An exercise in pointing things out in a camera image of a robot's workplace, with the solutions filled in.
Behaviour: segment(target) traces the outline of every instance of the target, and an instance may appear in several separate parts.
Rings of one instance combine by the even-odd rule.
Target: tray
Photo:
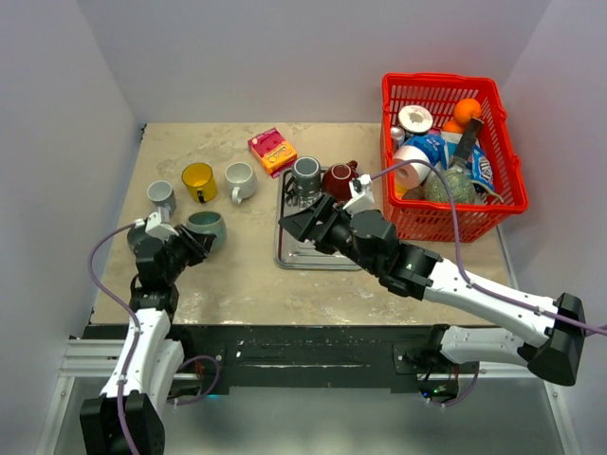
[[[283,216],[291,215],[310,206],[316,198],[298,200],[289,198],[285,185],[291,177],[291,169],[285,169],[278,180],[278,203],[276,204],[276,233],[274,242],[274,261],[281,268],[303,270],[360,270],[360,267],[345,256],[335,253],[319,253],[309,242],[298,242],[278,224]]]

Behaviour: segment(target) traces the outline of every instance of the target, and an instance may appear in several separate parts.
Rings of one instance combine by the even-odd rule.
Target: beige table surface
[[[363,271],[283,270],[274,263],[274,228],[278,179],[265,174],[248,151],[247,140],[276,126],[299,156],[311,155],[323,166],[355,159],[359,170],[380,169],[379,125],[372,123],[152,123],[140,145],[120,225],[147,216],[153,209],[146,189],[158,179],[175,188],[177,210],[172,222],[185,223],[199,210],[219,211],[226,219],[225,246],[203,264],[188,268],[177,281],[180,293],[175,323],[208,324],[473,324],[472,315],[428,301],[390,294]],[[194,202],[181,182],[190,163],[203,161],[214,170],[219,194],[206,204]],[[234,206],[224,189],[224,171],[235,161],[257,173],[257,193]],[[381,199],[381,183],[374,186]],[[420,243],[454,259],[453,244]],[[495,232],[464,246],[466,268],[507,283]],[[136,274],[135,257],[119,235],[112,244],[103,282],[128,301]],[[126,322],[124,311],[101,295],[93,323]]]

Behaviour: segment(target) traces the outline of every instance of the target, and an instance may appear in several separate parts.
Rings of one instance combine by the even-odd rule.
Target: orange fruit
[[[464,131],[466,131],[466,127],[460,125],[452,118],[443,125],[443,131],[447,133],[459,133],[460,135],[463,135]]]
[[[453,118],[463,127],[467,127],[471,118],[481,117],[481,104],[472,98],[466,98],[455,104]]]

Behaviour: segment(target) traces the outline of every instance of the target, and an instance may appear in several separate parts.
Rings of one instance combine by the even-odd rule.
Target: plastic basket
[[[481,120],[485,122],[479,135],[481,148],[493,169],[495,190],[504,203],[489,197],[487,204],[458,204],[460,238],[473,242],[496,227],[509,215],[527,209],[527,195],[521,173],[521,160],[512,151],[506,128],[506,111],[497,85],[491,79],[467,78],[452,74],[387,74],[382,82],[383,119],[381,130],[381,161],[385,169],[393,164],[390,127],[398,125],[398,111],[407,104],[428,109],[434,126],[442,127],[452,117],[455,104],[465,98],[481,103]],[[452,242],[453,224],[449,204],[402,200],[396,197],[393,173],[383,177],[383,211],[395,223],[401,239]]]

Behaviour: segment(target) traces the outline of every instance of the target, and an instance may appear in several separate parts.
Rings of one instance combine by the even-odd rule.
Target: table
[[[363,271],[283,270],[274,263],[278,180],[265,174],[248,151],[247,140],[276,126],[299,156],[318,158],[323,166],[355,159],[364,173],[380,169],[380,125],[374,123],[150,123],[146,126],[133,176],[120,215],[120,226],[147,216],[154,208],[146,190],[158,179],[175,188],[174,224],[200,210],[223,214],[228,227],[224,247],[203,264],[186,269],[177,281],[180,293],[175,323],[191,324],[477,324],[483,320],[448,306],[402,299],[390,294]],[[219,194],[202,206],[181,182],[194,162],[213,167]],[[224,189],[230,163],[245,161],[257,173],[257,193],[234,206]],[[379,207],[381,182],[374,184]],[[419,242],[448,259],[453,244]],[[502,249],[495,231],[463,246],[466,268],[507,283]],[[129,299],[137,273],[126,235],[112,244],[103,282]],[[100,295],[91,322],[124,323],[125,312]]]

